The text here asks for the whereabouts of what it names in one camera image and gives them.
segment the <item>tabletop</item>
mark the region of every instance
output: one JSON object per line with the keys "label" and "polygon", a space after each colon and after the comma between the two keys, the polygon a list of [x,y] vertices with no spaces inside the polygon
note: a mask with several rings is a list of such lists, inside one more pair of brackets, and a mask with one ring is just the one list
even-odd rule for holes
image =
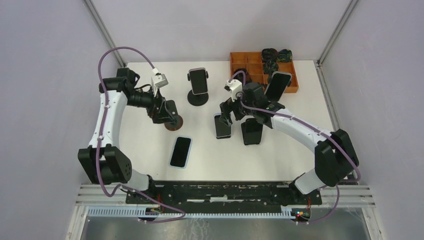
{"label": "tabletop", "polygon": [[[230,77],[228,61],[154,62],[166,75],[169,84],[160,89],[166,100],[174,100],[183,126],[167,130],[163,124],[153,124],[146,110],[127,106],[119,135],[121,151],[131,160],[132,167],[154,180],[191,181],[288,181],[314,167],[314,154],[283,132],[263,127],[262,141],[245,146],[241,121],[232,116],[232,136],[216,139],[214,114],[220,103],[230,97],[224,89]],[[140,75],[138,87],[150,84],[152,71],[146,62],[127,65]],[[312,60],[294,61],[299,90],[285,93],[280,103],[297,117],[311,124],[332,130],[321,85]],[[192,106],[187,101],[191,83],[190,69],[206,68],[209,100],[205,105]],[[179,136],[192,139],[187,166],[170,166],[175,140]]]}

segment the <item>orange wooden crate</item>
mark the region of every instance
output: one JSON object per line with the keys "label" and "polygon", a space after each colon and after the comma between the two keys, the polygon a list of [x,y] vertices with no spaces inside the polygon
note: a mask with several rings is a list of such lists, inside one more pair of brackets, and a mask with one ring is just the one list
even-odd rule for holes
{"label": "orange wooden crate", "polygon": [[[250,74],[253,82],[268,84],[268,74],[264,74],[262,66],[261,52],[230,52],[229,53],[230,76],[236,69],[245,68]],[[278,71],[291,73],[291,85],[288,86],[284,93],[294,94],[299,89],[298,79],[296,78],[295,66],[293,62],[278,62]]]}

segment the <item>black smartphone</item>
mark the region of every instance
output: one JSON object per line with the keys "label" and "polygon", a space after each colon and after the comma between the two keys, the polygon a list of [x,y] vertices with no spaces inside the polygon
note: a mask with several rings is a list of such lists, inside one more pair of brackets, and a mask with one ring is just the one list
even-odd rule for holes
{"label": "black smartphone", "polygon": [[187,160],[189,160],[191,146],[191,138],[182,136],[177,137],[173,146],[173,152],[169,165],[180,169],[185,168],[187,166]]}
{"label": "black smartphone", "polygon": [[271,78],[268,86],[265,90],[265,96],[269,101],[278,102],[281,96],[286,90],[287,86],[292,83],[292,74],[288,72],[275,71]]}
{"label": "black smartphone", "polygon": [[215,120],[215,131],[217,139],[229,139],[231,137],[231,126],[225,125],[220,121],[221,114],[217,113],[213,115]]}
{"label": "black smartphone", "polygon": [[191,82],[191,88],[194,95],[205,94],[208,92],[208,72],[204,67],[194,68],[188,71],[188,77]]}

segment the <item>round base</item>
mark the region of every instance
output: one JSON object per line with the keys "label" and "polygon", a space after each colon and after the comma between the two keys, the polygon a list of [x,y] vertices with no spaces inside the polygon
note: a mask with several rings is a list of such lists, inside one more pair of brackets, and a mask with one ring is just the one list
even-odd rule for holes
{"label": "round base", "polygon": [[165,125],[165,128],[169,131],[177,131],[183,126],[183,118],[180,115],[175,116],[176,123],[172,122],[165,122],[163,125]]}
{"label": "round base", "polygon": [[203,93],[203,94],[194,95],[193,94],[193,91],[190,90],[188,92],[188,95],[187,95],[187,100],[193,106],[196,106],[196,107],[202,106],[203,104],[205,104],[206,102],[208,102],[208,100],[209,100],[209,94],[208,93]]}

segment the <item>white wall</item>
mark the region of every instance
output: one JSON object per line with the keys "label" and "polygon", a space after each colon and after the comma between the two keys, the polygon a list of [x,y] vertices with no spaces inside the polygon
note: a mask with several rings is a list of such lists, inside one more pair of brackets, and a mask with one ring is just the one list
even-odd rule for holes
{"label": "white wall", "polygon": [[360,1],[324,62],[389,240],[424,238],[424,1]]}
{"label": "white wall", "polygon": [[81,0],[1,1],[0,33],[0,239],[64,239],[108,48]]}
{"label": "white wall", "polygon": [[[230,52],[291,49],[316,60],[349,0],[94,0],[117,46],[152,61],[226,61]],[[126,62],[139,62],[123,52]]]}

